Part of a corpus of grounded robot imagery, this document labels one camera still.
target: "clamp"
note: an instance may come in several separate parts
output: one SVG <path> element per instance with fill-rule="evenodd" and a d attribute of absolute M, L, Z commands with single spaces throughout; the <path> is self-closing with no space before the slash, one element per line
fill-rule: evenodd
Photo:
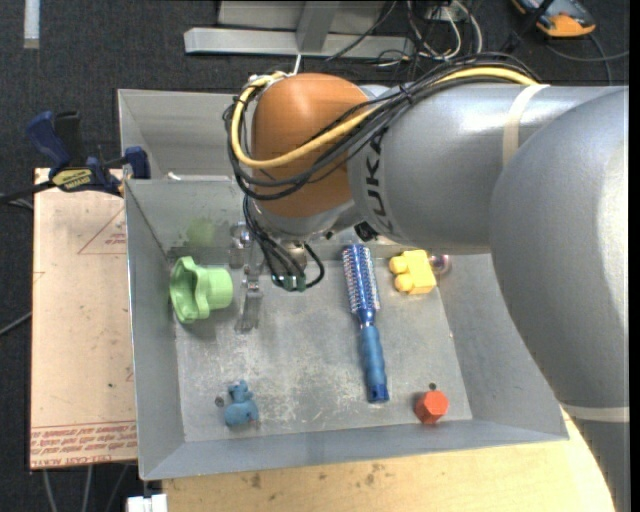
<path fill-rule="evenodd" d="M 93 190 L 122 196 L 122 181 L 109 171 L 112 166 L 117 165 L 131 167 L 127 178 L 151 177 L 147 154 L 140 146 L 126 148 L 124 156 L 109 162 L 103 162 L 101 158 L 94 156 L 86 157 L 85 160 L 80 136 L 80 116 L 77 112 L 62 113 L 55 119 L 52 112 L 42 112 L 29 122 L 26 132 L 36 149 L 53 162 L 49 180 L 4 195 L 0 197 L 0 204 L 53 187 L 58 187 L 64 192 Z"/>

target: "cardboard sheet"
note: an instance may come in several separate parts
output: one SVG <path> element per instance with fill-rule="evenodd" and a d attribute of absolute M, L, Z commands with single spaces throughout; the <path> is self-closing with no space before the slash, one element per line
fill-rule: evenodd
<path fill-rule="evenodd" d="M 124 201 L 48 190 L 34 221 L 30 467 L 133 460 Z"/>

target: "yellow cable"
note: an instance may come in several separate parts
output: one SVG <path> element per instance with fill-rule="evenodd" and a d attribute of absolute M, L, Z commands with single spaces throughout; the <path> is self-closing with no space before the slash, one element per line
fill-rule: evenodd
<path fill-rule="evenodd" d="M 327 144 L 333 142 L 335 139 L 349 133 L 353 128 L 355 128 L 361 121 L 363 121 L 369 114 L 377 110 L 382 106 L 382 104 L 377 105 L 362 114 L 358 114 L 357 116 L 345 121 L 344 123 L 336 126 L 332 130 L 320 135 L 319 137 L 310 140 L 303 146 L 290 151 L 289 153 L 285 153 L 284 155 L 280 155 L 279 157 L 272 158 L 270 160 L 254 160 L 253 158 L 248 157 L 242 151 L 242 146 L 240 144 L 240 119 L 242 117 L 242 112 L 246 108 L 247 100 L 257 91 L 257 89 L 264 87 L 268 83 L 272 82 L 274 78 L 280 78 L 282 74 L 274 74 L 270 77 L 260 77 L 257 80 L 251 82 L 249 86 L 242 92 L 236 107 L 233 111 L 233 117 L 231 119 L 231 147 L 233 149 L 234 154 L 238 158 L 240 162 L 251 167 L 252 169 L 272 169 L 273 167 L 279 167 L 281 165 L 286 165 L 296 160 L 297 158 L 301 158 L 305 155 L 308 155 L 310 152 L 315 151 L 323 144 Z M 456 71 L 444 78 L 441 78 L 436 83 L 447 82 L 449 80 L 455 80 L 458 78 L 469 78 L 469 77 L 479 77 L 479 76 L 488 76 L 492 78 L 502 78 L 505 80 L 509 80 L 511 82 L 522 84 L 522 85 L 535 85 L 538 82 L 525 76 L 517 71 L 512 71 L 510 69 L 503 68 L 492 68 L 490 66 L 483 66 L 478 68 L 464 69 L 461 71 Z"/>

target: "blue small object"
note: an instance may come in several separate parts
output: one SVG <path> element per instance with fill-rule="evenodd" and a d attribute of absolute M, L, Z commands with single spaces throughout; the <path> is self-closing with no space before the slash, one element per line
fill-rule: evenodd
<path fill-rule="evenodd" d="M 349 245 L 342 251 L 342 263 L 349 306 L 360 323 L 360 354 L 367 383 L 367 400 L 386 402 L 389 400 L 387 375 L 380 334 L 374 325 L 376 310 L 380 309 L 380 297 L 371 252 L 362 244 Z"/>
<path fill-rule="evenodd" d="M 140 146 L 131 146 L 124 151 L 124 158 L 131 166 L 135 179 L 148 180 L 151 178 L 151 168 L 144 149 Z"/>
<path fill-rule="evenodd" d="M 258 406 L 251 400 L 253 393 L 249 391 L 246 381 L 240 380 L 231 384 L 229 394 L 233 398 L 233 403 L 229 404 L 224 411 L 224 422 L 229 427 L 258 421 Z"/>

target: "blue handle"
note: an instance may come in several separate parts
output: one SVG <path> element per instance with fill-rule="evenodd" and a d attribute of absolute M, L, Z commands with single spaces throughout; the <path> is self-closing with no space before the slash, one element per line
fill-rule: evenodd
<path fill-rule="evenodd" d="M 36 149 L 53 160 L 54 168 L 69 165 L 71 157 L 53 129 L 53 114 L 42 112 L 27 126 L 27 135 Z"/>
<path fill-rule="evenodd" d="M 380 334 L 375 325 L 363 327 L 360 333 L 362 362 L 367 380 L 367 400 L 386 402 L 389 400 L 387 375 L 384 372 L 384 356 Z"/>

